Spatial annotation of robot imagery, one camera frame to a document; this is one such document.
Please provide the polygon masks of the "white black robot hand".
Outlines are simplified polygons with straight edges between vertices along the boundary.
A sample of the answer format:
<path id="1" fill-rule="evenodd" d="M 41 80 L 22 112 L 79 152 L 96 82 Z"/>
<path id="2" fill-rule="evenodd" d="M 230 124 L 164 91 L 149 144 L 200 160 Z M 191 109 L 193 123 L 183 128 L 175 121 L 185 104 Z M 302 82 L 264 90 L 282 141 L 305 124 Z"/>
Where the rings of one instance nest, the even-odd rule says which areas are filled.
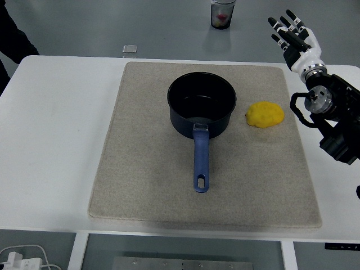
<path id="1" fill-rule="evenodd" d="M 292 11 L 286 10 L 286 14 L 287 18 L 281 16 L 279 20 L 269 17 L 268 22 L 275 31 L 271 38 L 282 49 L 287 67 L 303 82 L 312 74 L 327 72 L 313 31 Z"/>

